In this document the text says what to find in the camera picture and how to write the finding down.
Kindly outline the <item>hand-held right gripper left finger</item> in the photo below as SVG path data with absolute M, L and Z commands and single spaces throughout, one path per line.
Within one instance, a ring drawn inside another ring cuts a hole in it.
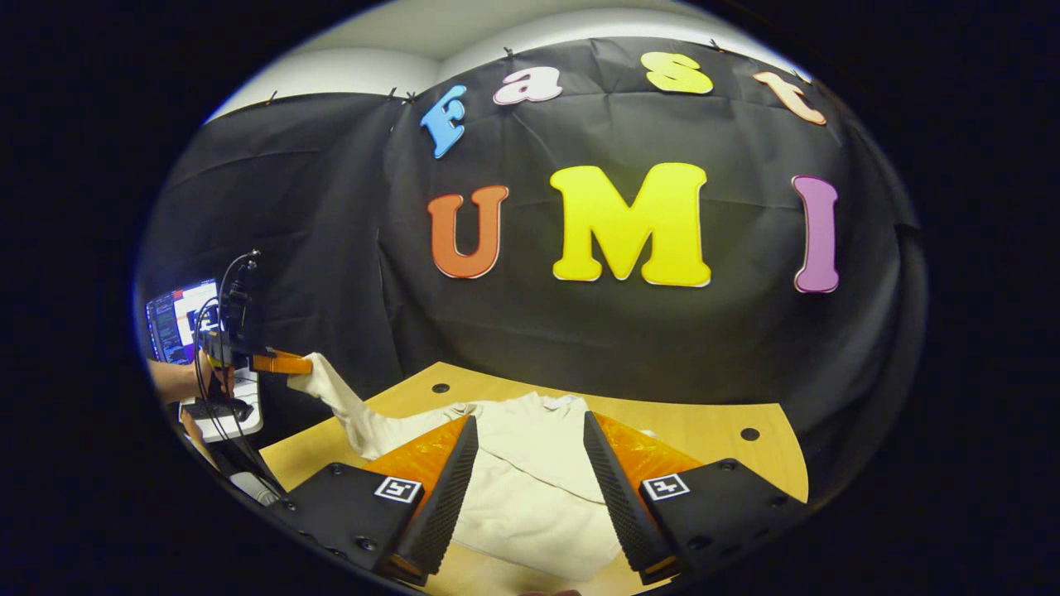
M 475 416 L 459 416 L 363 468 L 326 464 L 270 516 L 344 565 L 424 586 L 446 557 L 478 449 Z

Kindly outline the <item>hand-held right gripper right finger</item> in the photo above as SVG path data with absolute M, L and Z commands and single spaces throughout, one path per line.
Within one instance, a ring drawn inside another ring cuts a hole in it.
M 583 445 L 629 567 L 646 585 L 730 565 L 785 532 L 809 502 L 784 411 L 708 411 L 700 455 L 587 411 Z

